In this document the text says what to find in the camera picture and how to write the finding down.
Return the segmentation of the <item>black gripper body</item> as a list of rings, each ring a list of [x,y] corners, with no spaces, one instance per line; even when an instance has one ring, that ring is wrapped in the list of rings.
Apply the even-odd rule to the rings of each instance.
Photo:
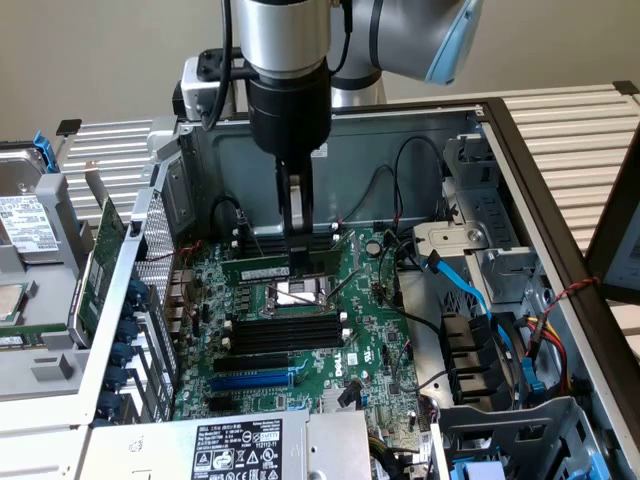
[[[326,61],[292,79],[257,76],[246,81],[255,143],[280,159],[308,156],[331,129],[331,77]]]

